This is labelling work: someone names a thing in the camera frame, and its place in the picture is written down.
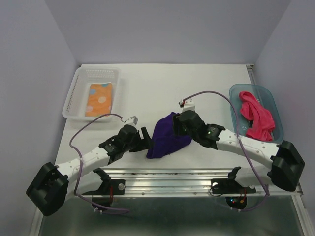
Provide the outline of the orange polka dot towel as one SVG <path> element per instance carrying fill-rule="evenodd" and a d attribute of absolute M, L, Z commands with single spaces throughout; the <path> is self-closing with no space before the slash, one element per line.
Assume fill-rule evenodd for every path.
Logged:
<path fill-rule="evenodd" d="M 112 107 L 112 83 L 91 84 L 85 110 L 86 117 L 98 117 L 111 112 Z"/>

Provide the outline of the aluminium mounting rail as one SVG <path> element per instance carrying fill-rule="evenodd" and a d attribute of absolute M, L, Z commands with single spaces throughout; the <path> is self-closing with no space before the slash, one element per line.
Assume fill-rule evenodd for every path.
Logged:
<path fill-rule="evenodd" d="M 231 169 L 107 169 L 103 170 L 113 179 L 124 179 L 124 198 L 140 197 L 207 197 L 212 179 L 227 178 Z M 90 191 L 100 182 L 98 175 L 89 173 L 80 178 L 76 194 Z M 256 193 L 247 196 L 263 196 L 263 188 L 258 181 L 250 188 Z M 76 196 L 71 193 L 66 200 Z"/>

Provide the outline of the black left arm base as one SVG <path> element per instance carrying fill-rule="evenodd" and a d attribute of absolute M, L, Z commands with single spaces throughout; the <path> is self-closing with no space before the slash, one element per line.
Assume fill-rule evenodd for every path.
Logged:
<path fill-rule="evenodd" d="M 89 201 L 92 201 L 94 212 L 108 215 L 123 215 L 129 213 L 129 210 L 122 208 L 113 208 L 115 195 L 125 194 L 124 179 L 113 180 L 103 169 L 97 168 L 93 173 L 98 175 L 100 182 L 96 182 L 96 187 L 90 191 L 82 193 Z"/>

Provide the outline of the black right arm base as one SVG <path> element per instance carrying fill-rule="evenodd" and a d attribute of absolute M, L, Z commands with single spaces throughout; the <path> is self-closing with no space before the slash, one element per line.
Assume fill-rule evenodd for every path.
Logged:
<path fill-rule="evenodd" d="M 212 179 L 209 194 L 212 197 L 227 195 L 225 200 L 229 207 L 244 211 L 248 202 L 247 195 L 256 193 L 256 188 L 243 187 L 236 181 L 236 174 L 240 169 L 241 167 L 233 168 L 227 178 Z"/>

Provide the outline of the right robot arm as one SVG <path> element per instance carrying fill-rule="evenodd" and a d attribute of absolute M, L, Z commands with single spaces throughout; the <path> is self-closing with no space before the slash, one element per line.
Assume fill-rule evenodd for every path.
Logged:
<path fill-rule="evenodd" d="M 205 124 L 192 110 L 175 115 L 173 129 L 176 135 L 188 135 L 205 148 L 231 152 L 245 157 L 249 163 L 255 161 L 260 164 L 257 168 L 250 164 L 251 171 L 234 168 L 226 180 L 226 186 L 232 192 L 254 185 L 256 180 L 262 186 L 273 184 L 287 192 L 294 192 L 305 167 L 293 143 L 266 143 L 237 135 L 223 126 Z"/>

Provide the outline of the purple towel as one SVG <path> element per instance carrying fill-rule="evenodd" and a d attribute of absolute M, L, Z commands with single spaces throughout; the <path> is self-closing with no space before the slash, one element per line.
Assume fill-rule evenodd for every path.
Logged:
<path fill-rule="evenodd" d="M 174 133 L 173 117 L 178 114 L 171 112 L 156 123 L 152 135 L 153 144 L 148 149 L 147 159 L 160 159 L 181 150 L 191 143 L 192 138 L 190 136 L 178 136 Z"/>

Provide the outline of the white plastic basket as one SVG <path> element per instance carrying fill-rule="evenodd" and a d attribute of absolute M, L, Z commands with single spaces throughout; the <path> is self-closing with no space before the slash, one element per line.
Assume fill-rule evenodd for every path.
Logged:
<path fill-rule="evenodd" d="M 66 119 L 91 121 L 115 108 L 120 84 L 117 68 L 83 64 L 72 79 L 62 115 Z"/>

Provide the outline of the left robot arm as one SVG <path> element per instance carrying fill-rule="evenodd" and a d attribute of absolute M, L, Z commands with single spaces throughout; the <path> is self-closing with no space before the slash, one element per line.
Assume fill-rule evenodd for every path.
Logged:
<path fill-rule="evenodd" d="M 80 178 L 89 173 L 99 175 L 93 181 L 93 189 L 99 193 L 113 196 L 118 188 L 111 183 L 110 176 L 101 168 L 122 158 L 126 152 L 139 152 L 150 149 L 153 141 L 145 127 L 138 131 L 135 127 L 124 125 L 117 135 L 109 138 L 91 152 L 80 155 L 78 159 L 59 165 L 44 164 L 30 186 L 26 195 L 44 216 L 57 212 L 71 193 L 76 194 Z"/>

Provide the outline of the pink towel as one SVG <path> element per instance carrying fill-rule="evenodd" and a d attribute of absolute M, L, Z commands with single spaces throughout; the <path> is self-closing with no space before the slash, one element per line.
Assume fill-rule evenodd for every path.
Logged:
<path fill-rule="evenodd" d="M 241 115 L 246 120 L 252 121 L 246 136 L 260 141 L 272 141 L 271 133 L 275 128 L 275 122 L 271 113 L 248 91 L 240 92 L 239 98 L 242 101 Z"/>

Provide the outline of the blue plastic tub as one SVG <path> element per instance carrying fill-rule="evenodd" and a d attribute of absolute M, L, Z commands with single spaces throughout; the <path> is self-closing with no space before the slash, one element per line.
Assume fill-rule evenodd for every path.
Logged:
<path fill-rule="evenodd" d="M 271 92 L 263 86 L 259 85 L 251 85 L 251 84 L 235 84 L 229 90 L 229 100 L 232 102 L 235 107 L 238 117 L 239 117 L 239 125 L 237 125 L 236 115 L 231 107 L 231 117 L 234 132 L 239 128 L 240 135 L 245 136 L 247 129 L 252 127 L 253 122 L 247 120 L 241 114 L 241 107 L 243 102 L 241 101 L 239 94 L 241 92 L 247 91 L 251 93 L 257 100 L 257 102 L 266 110 L 271 113 L 271 116 L 275 123 L 275 128 L 271 132 L 271 142 L 273 143 L 281 143 L 284 137 L 283 127 L 280 120 L 280 116 L 278 114 L 277 106 L 274 101 L 274 98 Z"/>

